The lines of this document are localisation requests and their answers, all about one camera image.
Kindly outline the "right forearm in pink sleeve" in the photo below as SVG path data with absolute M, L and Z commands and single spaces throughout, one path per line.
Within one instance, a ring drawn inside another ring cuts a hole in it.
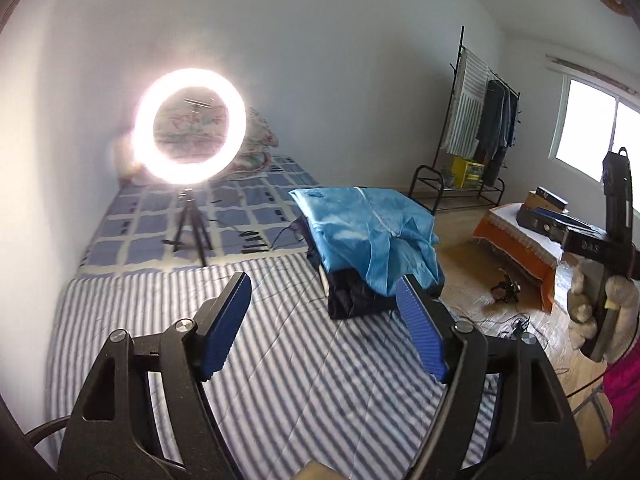
M 640 356 L 636 341 L 626 356 L 610 365 L 603 378 L 605 396 L 612 406 L 610 436 L 615 437 L 639 404 Z

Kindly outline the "right hand in grey glove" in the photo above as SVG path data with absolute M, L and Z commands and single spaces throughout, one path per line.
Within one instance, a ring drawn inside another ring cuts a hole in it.
M 601 263 L 582 259 L 574 267 L 567 309 L 570 315 L 568 336 L 574 350 L 593 362 L 613 364 L 633 345 L 639 319 L 639 289 L 626 276 L 611 275 L 606 281 Z M 604 292 L 605 315 L 612 314 L 615 323 L 602 328 L 596 307 L 600 292 Z

